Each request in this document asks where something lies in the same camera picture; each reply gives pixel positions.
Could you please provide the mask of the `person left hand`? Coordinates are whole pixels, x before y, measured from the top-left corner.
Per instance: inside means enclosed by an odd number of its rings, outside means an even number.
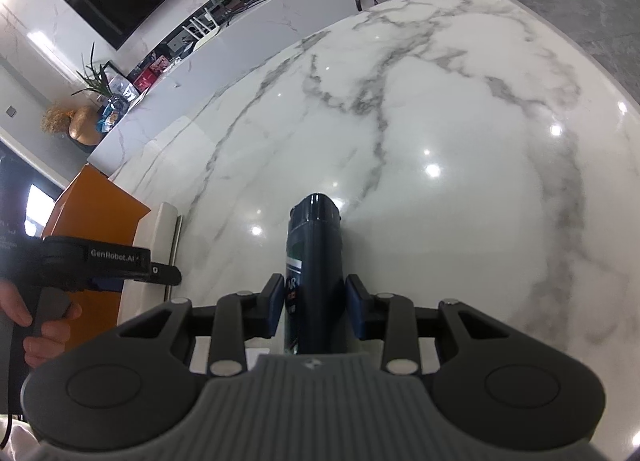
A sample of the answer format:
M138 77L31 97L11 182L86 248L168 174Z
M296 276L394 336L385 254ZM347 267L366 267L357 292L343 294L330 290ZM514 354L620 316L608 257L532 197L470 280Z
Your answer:
M23 328L32 324L32 315L12 282L1 280L1 311ZM46 361L62 355L70 340L70 322L79 318L81 307L72 302L62 319L43 322L40 337L26 337L23 341L25 363L37 368Z

